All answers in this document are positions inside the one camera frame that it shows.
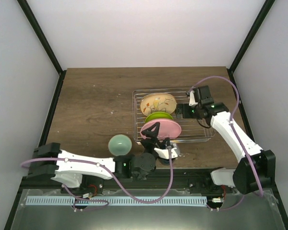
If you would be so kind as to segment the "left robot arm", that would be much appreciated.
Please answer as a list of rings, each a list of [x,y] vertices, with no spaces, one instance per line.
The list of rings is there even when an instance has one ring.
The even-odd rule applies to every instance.
[[[33,159],[24,162],[28,167],[28,179],[53,180],[82,194],[88,189],[84,176],[104,180],[145,180],[156,170],[156,161],[172,163],[177,149],[170,140],[181,134],[181,127],[169,119],[155,119],[146,123],[141,130],[144,151],[141,155],[130,154],[131,139],[123,134],[113,136],[108,149],[109,158],[94,158],[61,150],[59,143],[49,143],[34,150]]]

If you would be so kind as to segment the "black frame post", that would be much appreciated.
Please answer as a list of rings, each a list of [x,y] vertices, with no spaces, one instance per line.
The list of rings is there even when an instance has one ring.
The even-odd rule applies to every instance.
[[[250,30],[248,31],[241,47],[239,48],[232,64],[229,67],[230,72],[235,72],[238,65],[240,64],[242,58],[244,57],[246,51],[248,50],[250,44],[252,43],[253,39],[255,38],[257,32],[259,31],[261,25],[263,24],[266,16],[270,12],[275,0],[265,0],[264,4],[262,5],[259,13],[257,14]]]
[[[17,0],[19,6],[21,7],[23,13],[25,14],[28,22],[30,23],[32,29],[34,30],[37,38],[39,39],[42,47],[44,48],[48,58],[50,59],[53,67],[55,68],[56,72],[60,75],[63,72],[63,69],[53,51],[51,48],[51,45],[49,44],[41,26],[38,23],[37,18],[35,17],[28,1],[26,0]]]

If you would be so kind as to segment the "dark blue mug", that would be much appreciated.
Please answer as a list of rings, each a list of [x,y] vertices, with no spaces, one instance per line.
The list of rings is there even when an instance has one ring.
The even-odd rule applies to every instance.
[[[172,151],[175,151],[176,154],[177,154],[177,157],[180,157],[182,156],[182,153],[178,147],[178,144],[176,143],[173,143],[172,144]],[[171,158],[171,161],[174,162],[176,160],[177,157],[172,157]],[[163,159],[163,160],[160,160],[160,162],[163,164],[163,165],[169,165],[169,159]]]

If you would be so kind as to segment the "left black frame post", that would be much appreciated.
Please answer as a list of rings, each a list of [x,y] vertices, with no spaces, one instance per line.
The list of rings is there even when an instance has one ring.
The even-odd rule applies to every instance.
[[[50,59],[53,67],[55,68],[56,72],[60,75],[63,72],[63,69],[53,51],[51,48],[51,45],[49,44],[41,26],[38,23],[37,18],[35,17],[28,1],[26,0],[17,0],[19,6],[21,7],[23,13],[25,14],[28,22],[30,23],[32,29],[34,30],[37,38],[39,39],[42,47],[44,48],[48,58]]]

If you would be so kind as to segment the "pink plate with bird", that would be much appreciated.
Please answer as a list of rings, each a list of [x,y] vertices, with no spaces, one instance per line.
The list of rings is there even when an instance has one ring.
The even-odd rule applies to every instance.
[[[140,102],[141,112],[145,116],[156,112],[172,114],[176,106],[175,97],[169,93],[152,93],[145,96]]]

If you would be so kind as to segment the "chrome wire dish rack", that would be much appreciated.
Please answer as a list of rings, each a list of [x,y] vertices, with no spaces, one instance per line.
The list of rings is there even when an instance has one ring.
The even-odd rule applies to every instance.
[[[132,93],[132,105],[133,105],[133,138],[139,144],[142,140],[140,130],[145,124],[146,116],[141,112],[140,103],[141,100],[152,93],[169,93],[173,95],[176,102],[179,104],[187,104],[189,98],[186,95],[188,88],[169,88],[169,89],[142,89],[135,90]],[[177,117],[175,113],[172,113],[174,121],[181,126],[181,134],[173,140],[176,143],[191,143],[191,142],[206,142],[211,139],[215,132],[212,128],[207,129],[206,122],[204,120],[197,121],[196,119],[184,119],[183,117]]]

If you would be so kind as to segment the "right black frame post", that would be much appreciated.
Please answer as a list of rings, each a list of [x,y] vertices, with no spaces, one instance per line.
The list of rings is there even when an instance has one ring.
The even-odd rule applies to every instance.
[[[263,24],[266,16],[270,12],[275,0],[265,0],[264,4],[262,5],[259,13],[257,14],[250,30],[248,31],[241,47],[239,48],[232,64],[229,67],[230,72],[235,72],[238,65],[240,64],[242,58],[244,57],[246,51],[248,50],[250,44],[252,43],[253,39],[255,38],[257,32],[259,31],[261,25]]]

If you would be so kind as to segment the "metal front panel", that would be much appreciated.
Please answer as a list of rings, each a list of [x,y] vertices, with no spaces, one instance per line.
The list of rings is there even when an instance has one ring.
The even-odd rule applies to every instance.
[[[204,197],[171,190],[161,205],[132,203],[121,190],[100,196],[109,205],[91,203],[82,211],[60,190],[23,190],[8,230],[288,230],[288,218],[276,192],[264,196],[228,192],[222,208],[212,210]]]

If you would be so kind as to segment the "mint green bowl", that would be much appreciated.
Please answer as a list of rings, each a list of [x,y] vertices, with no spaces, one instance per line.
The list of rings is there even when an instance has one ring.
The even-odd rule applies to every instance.
[[[114,156],[124,156],[132,149],[132,141],[128,136],[118,134],[110,139],[108,149]]]

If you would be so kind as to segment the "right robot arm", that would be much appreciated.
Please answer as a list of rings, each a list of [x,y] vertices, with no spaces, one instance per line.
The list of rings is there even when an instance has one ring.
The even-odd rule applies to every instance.
[[[204,189],[215,193],[221,185],[235,187],[241,194],[258,192],[275,183],[276,156],[271,150],[263,150],[235,122],[232,113],[223,103],[189,106],[180,103],[176,114],[184,119],[204,119],[217,131],[234,153],[236,169],[220,168],[204,180]]]

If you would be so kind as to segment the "light blue slotted strip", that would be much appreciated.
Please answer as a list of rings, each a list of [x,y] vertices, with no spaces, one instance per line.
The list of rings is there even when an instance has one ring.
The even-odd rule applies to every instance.
[[[77,201],[71,196],[28,196],[25,199],[26,206],[147,206],[147,203],[138,202],[128,196],[108,196],[101,198],[104,202]],[[153,203],[153,206],[182,206],[182,207],[205,207],[205,196],[166,196],[162,200]]]

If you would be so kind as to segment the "plain pink plate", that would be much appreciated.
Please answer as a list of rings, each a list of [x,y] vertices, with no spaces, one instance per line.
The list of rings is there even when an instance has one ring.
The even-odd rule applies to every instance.
[[[170,139],[176,139],[181,134],[181,126],[170,119],[160,118],[155,119],[152,121],[147,122],[140,130],[140,135],[143,139],[146,139],[146,136],[142,134],[142,132],[149,127],[153,126],[157,122],[160,123],[159,126],[159,132],[158,132],[158,139],[164,139],[164,138],[170,138]]]

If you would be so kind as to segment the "lime green plate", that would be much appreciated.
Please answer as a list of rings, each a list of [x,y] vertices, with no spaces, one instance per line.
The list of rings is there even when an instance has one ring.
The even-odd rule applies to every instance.
[[[150,114],[149,116],[147,116],[147,118],[145,119],[145,123],[148,123],[152,120],[155,120],[155,119],[170,119],[170,120],[173,120],[173,117],[166,113],[166,112],[155,112],[155,113],[152,113]]]

